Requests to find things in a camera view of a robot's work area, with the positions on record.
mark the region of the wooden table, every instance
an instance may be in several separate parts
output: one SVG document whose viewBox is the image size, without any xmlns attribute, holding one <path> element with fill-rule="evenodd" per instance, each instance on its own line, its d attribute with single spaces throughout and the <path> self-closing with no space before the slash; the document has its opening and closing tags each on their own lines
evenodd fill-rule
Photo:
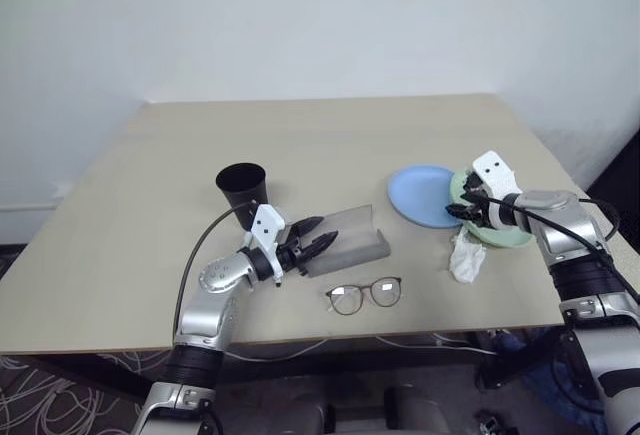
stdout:
<svg viewBox="0 0 640 435">
<path fill-rule="evenodd" d="M 492 95 L 147 105 L 0 282 L 0 353 L 170 347 L 186 258 L 228 208 L 215 175 L 239 161 L 266 168 L 270 202 L 291 220 L 372 203 L 374 225 L 392 254 L 313 279 L 289 274 L 280 289 L 263 283 L 234 341 L 561 323 L 535 243 L 489 249 L 478 279 L 462 285 L 448 272 L 456 230 L 414 225 L 387 199 L 387 181 L 398 169 L 456 170 L 488 149 L 509 163 L 523 189 L 579 191 Z M 228 219 L 203 246 L 194 270 L 241 240 L 239 225 Z M 611 248 L 638 287 L 637 254 L 619 236 Z M 350 317 L 328 311 L 327 289 L 389 275 L 403 278 L 397 305 L 365 303 Z M 191 283 L 185 299 L 192 289 Z"/>
</svg>

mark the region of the gray floor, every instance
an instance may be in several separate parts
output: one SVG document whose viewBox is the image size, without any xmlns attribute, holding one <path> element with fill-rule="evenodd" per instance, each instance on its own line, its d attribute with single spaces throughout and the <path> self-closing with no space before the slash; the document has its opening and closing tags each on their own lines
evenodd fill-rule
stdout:
<svg viewBox="0 0 640 435">
<path fill-rule="evenodd" d="M 589 429 L 578 427 L 567 422 L 554 413 L 552 409 L 539 401 L 521 382 L 513 382 L 498 391 L 487 394 L 480 393 L 473 384 L 474 367 L 468 365 L 426 367 L 358 374 L 343 374 L 331 377 L 296 377 L 280 380 L 258 381 L 235 385 L 221 386 L 218 391 L 216 409 L 225 426 L 227 435 L 262 435 L 268 426 L 288 402 L 298 395 L 306 393 L 323 393 L 328 401 L 338 410 L 354 406 L 376 406 L 382 404 L 385 388 L 410 384 L 419 387 L 429 398 L 439 403 L 454 433 L 477 434 L 477 423 L 474 414 L 481 409 L 500 414 L 508 424 L 517 426 L 522 435 L 527 434 L 562 434 L 581 435 L 591 433 Z M 6 387 L 11 380 L 20 375 L 18 371 L 1 371 L 0 386 Z M 37 374 L 33 383 L 46 377 Z M 14 384 L 12 389 L 21 383 Z M 79 398 L 86 396 L 86 389 L 76 387 L 74 391 Z M 43 394 L 34 394 L 11 406 L 11 416 L 16 416 L 37 402 Z M 55 418 L 69 409 L 72 403 L 66 395 L 61 395 L 49 412 Z M 105 397 L 103 409 L 113 401 Z M 80 412 L 72 413 L 67 419 L 50 424 L 56 431 L 73 424 Z M 5 414 L 0 411 L 0 426 L 5 422 Z M 105 415 L 98 416 L 91 429 L 98 434 L 105 428 L 118 428 L 128 431 L 136 419 L 135 406 L 132 403 L 119 401 Z M 13 435 L 42 433 L 34 432 L 36 417 L 12 429 Z M 338 425 L 341 430 L 356 428 L 382 427 L 382 421 L 343 422 Z"/>
</svg>

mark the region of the white wall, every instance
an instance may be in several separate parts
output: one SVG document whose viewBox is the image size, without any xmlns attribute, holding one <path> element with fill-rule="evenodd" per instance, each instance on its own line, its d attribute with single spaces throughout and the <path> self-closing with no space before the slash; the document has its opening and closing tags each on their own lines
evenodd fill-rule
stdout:
<svg viewBox="0 0 640 435">
<path fill-rule="evenodd" d="M 0 0 L 0 205 L 145 99 L 499 93 L 587 186 L 639 125 L 638 0 Z M 46 214 L 0 214 L 0 243 Z"/>
</svg>

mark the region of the crumpled tissue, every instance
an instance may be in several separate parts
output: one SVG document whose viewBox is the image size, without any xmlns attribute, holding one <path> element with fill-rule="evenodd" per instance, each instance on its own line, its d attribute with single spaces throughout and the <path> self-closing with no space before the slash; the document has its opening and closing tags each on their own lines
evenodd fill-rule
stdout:
<svg viewBox="0 0 640 435">
<path fill-rule="evenodd" d="M 460 233 L 451 241 L 455 248 L 449 261 L 449 271 L 460 283 L 473 282 L 480 273 L 480 266 L 484 262 L 487 248 L 482 243 L 472 240 L 469 230 L 464 225 Z"/>
</svg>

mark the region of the black cable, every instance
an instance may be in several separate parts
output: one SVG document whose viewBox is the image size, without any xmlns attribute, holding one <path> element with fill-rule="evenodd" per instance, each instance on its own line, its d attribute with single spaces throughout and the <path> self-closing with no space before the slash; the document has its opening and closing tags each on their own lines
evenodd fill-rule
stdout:
<svg viewBox="0 0 640 435">
<path fill-rule="evenodd" d="M 180 322 L 180 308 L 182 307 L 182 297 L 184 296 L 184 289 L 185 289 L 185 286 L 187 285 L 187 278 L 189 277 L 189 272 L 191 271 L 191 265 L 193 264 L 193 260 L 196 258 L 196 254 L 198 253 L 198 250 L 200 250 L 200 247 L 202 246 L 202 244 L 204 243 L 206 238 L 209 236 L 211 231 L 214 228 L 216 228 L 218 226 L 218 224 L 220 224 L 220 222 L 222 222 L 225 218 L 227 218 L 232 213 L 240 210 L 241 208 L 247 207 L 249 205 L 256 205 L 256 204 L 257 204 L 257 202 L 252 200 L 250 202 L 241 203 L 239 205 L 231 207 L 229 210 L 227 210 L 222 215 L 220 215 L 218 218 L 216 218 L 211 223 L 211 225 L 209 225 L 205 229 L 205 231 L 202 232 L 202 235 L 200 235 L 200 238 L 198 239 L 198 241 L 194 245 L 193 250 L 191 250 L 191 255 L 189 255 L 189 259 L 187 260 L 187 264 L 185 265 L 184 271 L 182 272 L 182 279 L 180 280 L 180 288 L 178 289 L 178 300 L 176 301 L 176 308 L 175 308 L 175 312 L 173 314 L 173 335 L 174 335 L 174 337 L 175 337 L 175 334 L 178 331 L 178 323 Z"/>
<path fill-rule="evenodd" d="M 574 240 L 580 242 L 592 254 L 594 254 L 596 257 L 598 257 L 598 259 L 600 260 L 600 262 L 602 264 L 604 264 L 607 268 L 609 268 L 609 270 L 611 270 L 611 273 L 613 273 L 614 277 L 616 277 L 616 279 L 620 282 L 620 284 L 624 287 L 624 289 L 627 292 L 629 292 L 629 295 L 631 295 L 631 297 L 636 301 L 636 303 L 640 303 L 640 296 L 638 295 L 638 292 L 636 292 L 636 290 L 633 288 L 633 286 L 631 286 L 631 284 L 627 281 L 627 279 L 624 278 L 624 276 L 613 265 L 613 260 L 611 260 L 610 257 L 605 256 L 603 254 L 603 251 L 598 250 L 595 247 L 595 245 L 593 245 L 592 243 L 590 243 L 588 240 L 584 239 L 583 237 L 581 237 L 577 233 L 569 230 L 566 227 L 563 227 L 562 225 L 560 225 L 560 224 L 558 224 L 558 223 L 556 223 L 556 222 L 554 222 L 552 220 L 549 220 L 548 218 L 545 218 L 545 217 L 543 217 L 541 215 L 538 215 L 537 213 L 530 212 L 526 208 L 518 207 L 517 205 L 514 205 L 513 203 L 505 202 L 504 200 L 499 200 L 497 198 L 486 197 L 484 195 L 478 195 L 476 193 L 468 193 L 467 197 L 468 197 L 467 200 L 469 200 L 470 202 L 473 202 L 473 199 L 475 198 L 476 200 L 484 200 L 484 201 L 487 201 L 487 202 L 496 203 L 498 205 L 504 205 L 505 207 L 509 207 L 514 212 L 519 212 L 519 213 L 522 213 L 523 215 L 526 215 L 529 218 L 533 218 L 534 220 L 538 220 L 539 222 L 544 223 L 545 225 L 553 228 L 554 230 L 557 230 L 558 232 L 566 235 L 567 237 L 573 238 Z"/>
<path fill-rule="evenodd" d="M 216 425 L 216 435 L 224 435 L 224 429 L 222 428 L 222 422 L 220 421 L 218 414 L 211 409 L 209 410 L 209 415 L 211 415 L 213 423 Z"/>
<path fill-rule="evenodd" d="M 631 427 L 629 431 L 625 433 L 625 435 L 633 435 L 635 431 L 638 429 L 640 429 L 640 422 L 636 423 L 633 427 Z"/>
<path fill-rule="evenodd" d="M 597 205 L 599 208 L 602 208 L 604 210 L 605 215 L 607 215 L 607 218 L 609 218 L 609 221 L 613 225 L 604 239 L 607 241 L 611 240 L 611 237 L 613 237 L 620 228 L 620 213 L 618 212 L 616 207 L 614 207 L 609 202 L 605 202 L 604 200 L 598 200 L 595 198 L 579 198 L 578 201 L 581 203 L 593 203 L 594 205 Z"/>
<path fill-rule="evenodd" d="M 589 407 L 588 405 L 585 405 L 584 403 L 579 402 L 578 400 L 576 400 L 575 398 L 573 398 L 569 392 L 562 386 L 562 384 L 560 383 L 560 380 L 558 380 L 558 374 L 556 373 L 556 369 L 555 369 L 555 357 L 553 357 L 551 359 L 551 362 L 549 362 L 549 368 L 551 369 L 551 378 L 553 378 L 553 382 L 556 384 L 556 387 L 558 387 L 558 391 L 562 394 L 562 396 L 564 398 L 566 398 L 572 405 L 574 405 L 575 407 L 579 408 L 580 410 L 583 410 L 585 412 L 588 413 L 593 413 L 596 415 L 604 415 L 604 411 L 600 410 L 598 408 L 593 408 L 593 407 Z"/>
</svg>

